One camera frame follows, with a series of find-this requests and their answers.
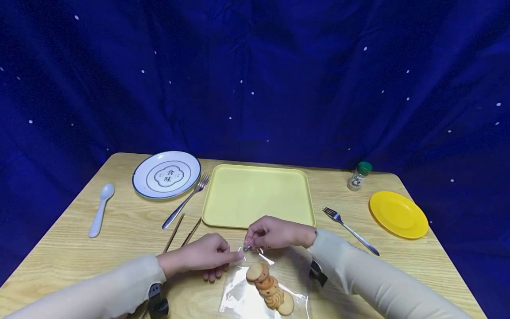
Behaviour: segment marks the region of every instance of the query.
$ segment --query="small yellow plate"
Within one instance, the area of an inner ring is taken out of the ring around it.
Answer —
[[[427,217],[421,208],[400,194],[377,192],[370,198],[369,206],[374,219],[398,236],[416,239],[428,231]]]

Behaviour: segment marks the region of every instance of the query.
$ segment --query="person's left hand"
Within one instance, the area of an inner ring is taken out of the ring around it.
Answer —
[[[214,282],[216,278],[223,275],[229,263],[241,260],[243,253],[231,252],[226,240],[215,233],[207,234],[197,241],[160,255],[158,258],[168,277],[172,275],[172,272],[203,270],[203,278]]]

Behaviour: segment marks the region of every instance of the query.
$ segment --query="spice jar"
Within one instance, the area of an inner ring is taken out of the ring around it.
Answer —
[[[347,182],[347,188],[352,191],[357,191],[371,171],[372,165],[369,162],[360,162],[354,170],[352,177]]]

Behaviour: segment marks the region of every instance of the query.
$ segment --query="jar label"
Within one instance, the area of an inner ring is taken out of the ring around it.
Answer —
[[[364,179],[365,179],[364,177],[358,176],[357,174],[353,174],[351,179],[349,180],[349,186],[354,189],[359,189]]]

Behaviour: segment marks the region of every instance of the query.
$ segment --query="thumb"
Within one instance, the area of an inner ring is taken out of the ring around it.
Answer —
[[[218,253],[218,264],[223,265],[226,263],[236,262],[243,259],[243,252],[225,252]]]

